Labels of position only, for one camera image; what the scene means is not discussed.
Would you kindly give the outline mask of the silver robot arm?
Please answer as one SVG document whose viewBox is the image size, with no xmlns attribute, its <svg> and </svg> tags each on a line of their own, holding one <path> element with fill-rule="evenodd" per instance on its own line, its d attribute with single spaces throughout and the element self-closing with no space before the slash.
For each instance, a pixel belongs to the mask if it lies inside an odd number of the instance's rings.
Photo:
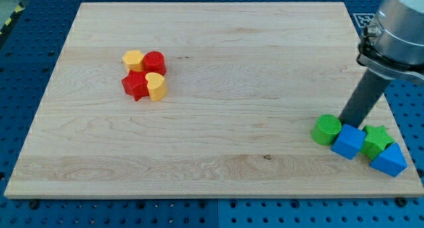
<svg viewBox="0 0 424 228">
<path fill-rule="evenodd" d="M 357 62 L 386 80 L 423 85 L 423 0 L 382 0 L 364 27 Z"/>
</svg>

